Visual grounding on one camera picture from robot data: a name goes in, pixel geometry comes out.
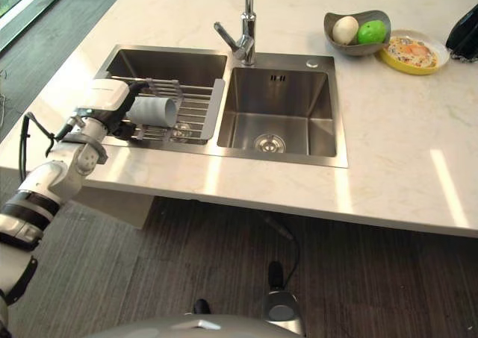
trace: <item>green apple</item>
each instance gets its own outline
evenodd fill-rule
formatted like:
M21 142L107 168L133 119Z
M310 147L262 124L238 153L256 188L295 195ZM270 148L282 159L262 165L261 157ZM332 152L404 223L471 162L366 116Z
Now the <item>green apple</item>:
M387 35L387 28L385 28L385 23L376 19L374 21L369 21L364 23L357 32L357 42L360 44L363 43L381 43Z

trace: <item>yellow plate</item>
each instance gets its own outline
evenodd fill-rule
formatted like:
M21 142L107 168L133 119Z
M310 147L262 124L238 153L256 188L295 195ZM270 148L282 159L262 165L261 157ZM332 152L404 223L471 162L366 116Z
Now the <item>yellow plate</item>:
M390 37L408 37L410 40L422 41L425 46L431 51L434 51L437 56L437 63L434 67L417 67L404 62L399 61L395 57L392 57L386 48L377 52L378 56L387 63L390 67L395 68L398 71L409 73L410 75L431 75L438 71L449 59L450 54L445 46L439 41L428 37L421 32L412 30L394 30L391 32Z

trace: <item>faucet handle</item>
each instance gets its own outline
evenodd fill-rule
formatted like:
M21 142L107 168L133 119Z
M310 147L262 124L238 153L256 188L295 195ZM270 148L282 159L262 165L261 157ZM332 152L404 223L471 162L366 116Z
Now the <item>faucet handle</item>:
M214 30L216 30L229 47L231 47L232 54L238 60L243 60L254 45L254 39L248 34L243 34L240 39L235 42L219 22L214 23Z

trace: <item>metal dish rack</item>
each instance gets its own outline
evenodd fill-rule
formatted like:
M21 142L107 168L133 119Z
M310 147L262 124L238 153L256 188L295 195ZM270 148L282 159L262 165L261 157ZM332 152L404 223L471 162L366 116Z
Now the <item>metal dish rack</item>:
M179 81L153 78L130 78L112 75L130 84L133 81L146 81L149 88L141 91L141 96L160 96L171 98L178 109L178 118L172 128L153 125L137 125L131 140L162 141L204 145L212 138L225 81L216 79L213 87L199 87L180 84Z

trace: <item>sunlight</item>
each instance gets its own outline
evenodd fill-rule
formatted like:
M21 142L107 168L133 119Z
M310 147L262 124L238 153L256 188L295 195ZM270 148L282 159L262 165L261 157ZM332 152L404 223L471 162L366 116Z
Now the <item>sunlight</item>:
M147 170L140 170L134 167L136 164L131 162L130 148L122 147L119 150L115 148L114 155L111 155L111 150L109 150L111 147L108 148L108 146L106 146L106 154L109 158L106 165L98 165L96 167L96 171L101 170L102 174L105 175L106 181L117 182L119 181L119 176L123 175L132 176L131 179L128 179L129 181L142 181L148 178L149 173Z
M445 194L453 220L455 220L457 226L469 228L470 223L463 212L462 203L460 202L455 184L453 183L450 172L448 171L447 162L445 161L443 152L438 149L430 149L430 155L432 156L433 164L435 164L438 179L440 180L441 188Z
M217 194L217 181L219 179L220 167L221 167L221 157L210 156L208 158L208 171L205 178L204 191L206 194L215 195Z
M346 169L335 169L335 197L338 209L342 213L353 213L349 174Z

